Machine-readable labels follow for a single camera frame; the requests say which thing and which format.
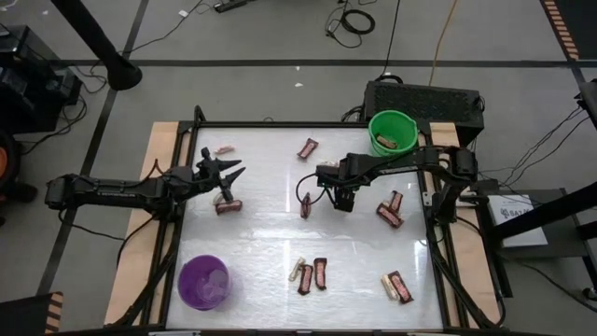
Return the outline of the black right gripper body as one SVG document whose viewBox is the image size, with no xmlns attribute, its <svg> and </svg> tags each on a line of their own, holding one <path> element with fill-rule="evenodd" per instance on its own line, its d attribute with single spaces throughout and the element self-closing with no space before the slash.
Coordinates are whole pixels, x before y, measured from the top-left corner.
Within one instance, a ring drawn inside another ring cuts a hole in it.
<svg viewBox="0 0 597 336">
<path fill-rule="evenodd" d="M 369 186 L 372 182 L 369 170 L 373 166 L 373 157 L 366 154 L 348 154 L 340 161 L 340 187 L 358 189 Z"/>
</svg>

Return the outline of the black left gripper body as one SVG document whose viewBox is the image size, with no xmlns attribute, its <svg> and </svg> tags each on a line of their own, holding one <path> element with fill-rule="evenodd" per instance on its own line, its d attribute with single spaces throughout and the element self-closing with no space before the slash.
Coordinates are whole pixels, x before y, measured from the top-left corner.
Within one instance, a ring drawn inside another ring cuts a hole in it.
<svg viewBox="0 0 597 336">
<path fill-rule="evenodd" d="M 196 167 L 198 172 L 191 178 L 191 185 L 199 189 L 214 189 L 219 185 L 219 170 L 216 165 L 208 162 L 199 162 Z"/>
</svg>

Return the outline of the green plastic bucket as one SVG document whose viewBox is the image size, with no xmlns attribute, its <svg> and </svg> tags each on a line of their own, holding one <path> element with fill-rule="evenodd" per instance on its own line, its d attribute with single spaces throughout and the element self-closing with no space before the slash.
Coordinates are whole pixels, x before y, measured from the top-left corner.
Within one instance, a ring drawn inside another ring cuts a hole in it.
<svg viewBox="0 0 597 336">
<path fill-rule="evenodd" d="M 414 119 L 396 110 L 377 113 L 368 123 L 370 153 L 377 157 L 403 155 L 418 144 L 419 129 Z M 388 149 L 376 142 L 381 134 L 397 142 L 397 149 Z"/>
</svg>

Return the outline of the black computer case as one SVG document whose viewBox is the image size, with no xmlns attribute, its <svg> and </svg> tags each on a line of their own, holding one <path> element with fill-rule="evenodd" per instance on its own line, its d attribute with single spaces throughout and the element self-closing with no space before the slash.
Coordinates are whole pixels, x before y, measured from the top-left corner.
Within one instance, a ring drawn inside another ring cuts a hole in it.
<svg viewBox="0 0 597 336">
<path fill-rule="evenodd" d="M 484 129 L 485 102 L 478 91 L 370 81 L 363 108 L 363 121 L 382 111 L 396 110 L 418 123 L 452 122 L 464 146 Z"/>
</svg>

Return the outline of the purple plastic bucket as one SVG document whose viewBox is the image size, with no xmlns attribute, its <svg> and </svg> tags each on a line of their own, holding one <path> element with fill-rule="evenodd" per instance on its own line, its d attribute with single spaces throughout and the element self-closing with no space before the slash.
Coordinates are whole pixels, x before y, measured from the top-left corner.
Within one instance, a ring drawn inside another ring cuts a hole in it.
<svg viewBox="0 0 597 336">
<path fill-rule="evenodd" d="M 213 255 L 199 255 L 185 263 L 177 289 L 182 301 L 199 311 L 209 311 L 231 292 L 232 282 L 226 264 Z"/>
</svg>

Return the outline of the black pole with round base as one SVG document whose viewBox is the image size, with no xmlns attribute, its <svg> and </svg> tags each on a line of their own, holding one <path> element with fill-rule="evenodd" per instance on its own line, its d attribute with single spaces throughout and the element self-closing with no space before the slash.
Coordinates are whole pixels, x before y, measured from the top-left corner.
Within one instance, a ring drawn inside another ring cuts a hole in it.
<svg viewBox="0 0 597 336">
<path fill-rule="evenodd" d="M 119 54 L 81 0 L 50 0 L 107 70 L 112 90 L 125 91 L 140 83 L 141 70 Z"/>
</svg>

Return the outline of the black power strip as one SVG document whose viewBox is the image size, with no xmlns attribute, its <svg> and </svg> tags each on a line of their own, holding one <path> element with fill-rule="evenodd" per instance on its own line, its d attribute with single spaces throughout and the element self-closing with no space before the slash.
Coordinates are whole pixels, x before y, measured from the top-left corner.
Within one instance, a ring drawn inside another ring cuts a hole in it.
<svg viewBox="0 0 597 336">
<path fill-rule="evenodd" d="M 237 7 L 245 6 L 250 0 L 221 0 L 214 4 L 214 10 L 217 13 L 223 13 Z"/>
</svg>

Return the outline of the black equipment cart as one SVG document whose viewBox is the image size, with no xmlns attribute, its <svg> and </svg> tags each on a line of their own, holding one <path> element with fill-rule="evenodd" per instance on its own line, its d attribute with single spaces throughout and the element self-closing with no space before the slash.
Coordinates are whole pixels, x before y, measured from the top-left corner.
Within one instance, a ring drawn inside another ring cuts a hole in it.
<svg viewBox="0 0 597 336">
<path fill-rule="evenodd" d="M 26 25 L 0 24 L 0 129 L 53 131 L 59 114 L 78 101 L 82 81 Z"/>
</svg>

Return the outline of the black side table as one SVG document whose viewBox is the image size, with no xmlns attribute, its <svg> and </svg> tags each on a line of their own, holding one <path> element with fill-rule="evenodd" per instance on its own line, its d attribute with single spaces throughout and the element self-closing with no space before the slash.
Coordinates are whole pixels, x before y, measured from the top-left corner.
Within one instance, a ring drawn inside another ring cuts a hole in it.
<svg viewBox="0 0 597 336">
<path fill-rule="evenodd" d="M 593 206 L 597 206 L 597 182 L 569 194 L 562 191 L 561 198 L 540 204 L 503 224 L 485 226 L 484 243 L 490 251 L 511 259 L 585 258 L 597 264 L 597 258 L 581 234 L 586 231 L 587 238 L 597 238 L 597 223 L 594 229 L 591 224 L 582 228 L 576 220 L 577 213 Z M 543 230 L 545 245 L 503 247 L 506 238 L 534 229 Z"/>
</svg>

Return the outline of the black panel with orange stripes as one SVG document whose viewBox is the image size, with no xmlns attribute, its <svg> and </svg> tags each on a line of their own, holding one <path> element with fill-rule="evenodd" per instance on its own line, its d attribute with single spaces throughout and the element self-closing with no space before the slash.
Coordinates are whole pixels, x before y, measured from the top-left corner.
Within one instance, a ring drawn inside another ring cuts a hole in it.
<svg viewBox="0 0 597 336">
<path fill-rule="evenodd" d="M 558 8 L 555 0 L 539 0 L 542 7 L 545 9 L 548 20 L 553 28 L 562 51 L 567 60 L 577 62 L 579 60 L 579 51 L 576 43 L 564 22 L 563 15 Z"/>
<path fill-rule="evenodd" d="M 61 291 L 0 302 L 0 336 L 47 336 L 60 330 Z"/>
</svg>

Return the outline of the black aluminium rig frame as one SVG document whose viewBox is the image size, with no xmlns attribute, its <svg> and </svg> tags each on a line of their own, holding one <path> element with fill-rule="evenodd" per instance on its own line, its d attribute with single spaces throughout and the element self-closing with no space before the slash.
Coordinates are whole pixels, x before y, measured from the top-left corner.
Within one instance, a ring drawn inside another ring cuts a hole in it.
<svg viewBox="0 0 597 336">
<path fill-rule="evenodd" d="M 298 157 L 308 138 L 319 143 L 307 160 Z M 339 122 L 215 122 L 202 124 L 197 147 L 232 146 L 244 172 L 233 195 L 239 212 L 218 215 L 213 195 L 189 200 L 177 228 L 179 250 L 150 302 L 149 319 L 171 329 L 266 330 L 437 330 L 474 325 L 450 283 L 434 266 L 426 238 L 423 196 L 438 182 L 429 174 L 405 173 L 376 179 L 359 190 L 354 210 L 334 209 L 317 187 L 318 163 L 370 150 L 368 129 Z M 392 191 L 403 194 L 394 229 L 376 214 Z M 311 214 L 300 202 L 311 194 Z M 220 258 L 229 268 L 229 296 L 210 311 L 183 303 L 177 279 L 199 255 Z M 300 275 L 288 275 L 299 257 L 312 265 L 327 258 L 326 290 L 315 285 L 298 294 Z M 391 300 L 381 277 L 398 271 L 413 301 Z"/>
</svg>

